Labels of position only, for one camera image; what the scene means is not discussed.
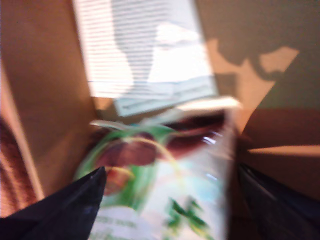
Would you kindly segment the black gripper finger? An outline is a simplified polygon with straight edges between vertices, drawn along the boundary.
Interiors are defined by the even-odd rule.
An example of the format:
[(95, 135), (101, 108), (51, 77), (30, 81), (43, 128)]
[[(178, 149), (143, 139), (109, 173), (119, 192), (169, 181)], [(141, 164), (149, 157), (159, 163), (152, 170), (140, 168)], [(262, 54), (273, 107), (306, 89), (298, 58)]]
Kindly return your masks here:
[(320, 202), (240, 163), (238, 181), (264, 240), (318, 240)]
[(106, 171), (100, 167), (58, 192), (7, 217), (9, 240), (87, 240), (96, 219)]

